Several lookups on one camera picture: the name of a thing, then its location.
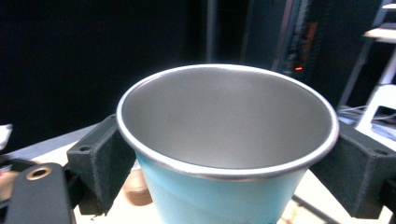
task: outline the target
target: white chair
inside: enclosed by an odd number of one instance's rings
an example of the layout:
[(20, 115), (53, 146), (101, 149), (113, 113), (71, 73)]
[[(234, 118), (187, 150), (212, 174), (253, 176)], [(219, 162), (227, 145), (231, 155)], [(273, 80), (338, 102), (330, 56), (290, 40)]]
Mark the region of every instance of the white chair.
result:
[(396, 85), (383, 85), (378, 86), (373, 91), (372, 97), (369, 100), (368, 107), (364, 111), (363, 117), (356, 126), (356, 129), (364, 133), (374, 140), (382, 143), (384, 146), (389, 147), (396, 151), (396, 142), (373, 132), (372, 120), (375, 116), (375, 112), (380, 106), (391, 108), (396, 110)]

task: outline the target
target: light blue cup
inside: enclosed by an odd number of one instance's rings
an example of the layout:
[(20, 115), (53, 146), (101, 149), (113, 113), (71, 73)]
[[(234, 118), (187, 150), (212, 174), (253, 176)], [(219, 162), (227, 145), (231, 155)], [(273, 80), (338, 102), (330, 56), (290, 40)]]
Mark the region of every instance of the light blue cup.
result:
[(167, 224), (276, 223), (338, 135), (332, 107), (309, 87), (229, 64), (147, 77), (117, 118)]

